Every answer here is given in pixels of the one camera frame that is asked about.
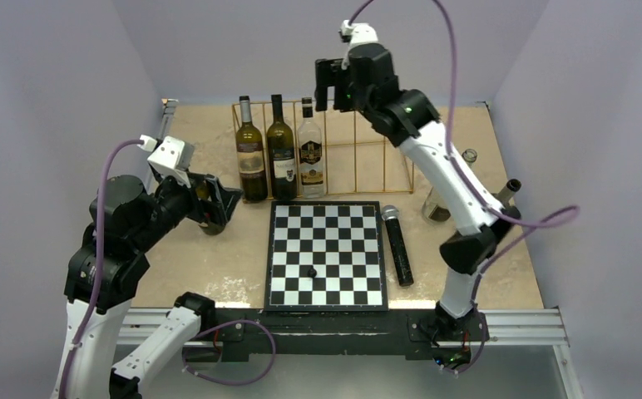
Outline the dark green wine bottle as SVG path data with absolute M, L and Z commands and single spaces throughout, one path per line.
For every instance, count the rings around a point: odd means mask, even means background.
M 276 200 L 290 201 L 297 197 L 297 165 L 294 133 L 284 120 L 283 99 L 271 96 L 273 121 L 266 132 L 272 195 Z

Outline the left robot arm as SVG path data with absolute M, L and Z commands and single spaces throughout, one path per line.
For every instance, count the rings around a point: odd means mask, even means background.
M 184 219 L 220 234 L 242 195 L 213 175 L 196 173 L 189 186 L 166 177 L 153 193 L 134 175 L 106 181 L 105 232 L 88 225 L 68 264 L 67 336 L 53 397 L 140 398 L 187 340 L 214 334 L 215 302 L 187 292 L 133 352 L 114 358 L 124 318 L 150 266 L 147 252 Z

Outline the clear square liquor bottle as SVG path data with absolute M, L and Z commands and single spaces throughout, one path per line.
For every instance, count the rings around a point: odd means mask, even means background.
M 318 198 L 325 194 L 323 172 L 322 130 L 314 119 L 313 99 L 303 97 L 303 120 L 298 128 L 299 178 L 304 198 Z

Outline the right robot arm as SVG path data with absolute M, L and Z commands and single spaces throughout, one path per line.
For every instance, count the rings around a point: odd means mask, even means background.
M 372 128 L 407 156 L 446 202 L 455 233 L 439 247 L 448 266 L 435 326 L 446 339 L 462 335 L 477 315 L 474 287 L 480 267 L 520 218 L 519 210 L 504 205 L 486 190 L 446 138 L 437 108 L 423 92 L 399 86 L 389 50 L 379 43 L 358 45 L 345 58 L 314 63 L 317 111 L 328 108 L 333 89 L 336 111 L 356 111 Z

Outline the green Primitivo wine bottle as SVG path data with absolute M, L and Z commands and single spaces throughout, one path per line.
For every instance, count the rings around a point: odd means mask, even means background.
M 268 197 L 262 134 L 252 121 L 248 96 L 239 97 L 240 128 L 235 133 L 238 169 L 244 199 L 260 202 Z

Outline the clear glass bottle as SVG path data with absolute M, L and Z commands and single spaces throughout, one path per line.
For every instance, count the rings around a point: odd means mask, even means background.
M 471 169 L 478 159 L 478 153 L 474 149 L 466 149 L 462 152 L 462 158 Z M 433 187 L 423 202 L 422 215 L 426 220 L 436 223 L 446 222 L 451 218 L 444 199 Z

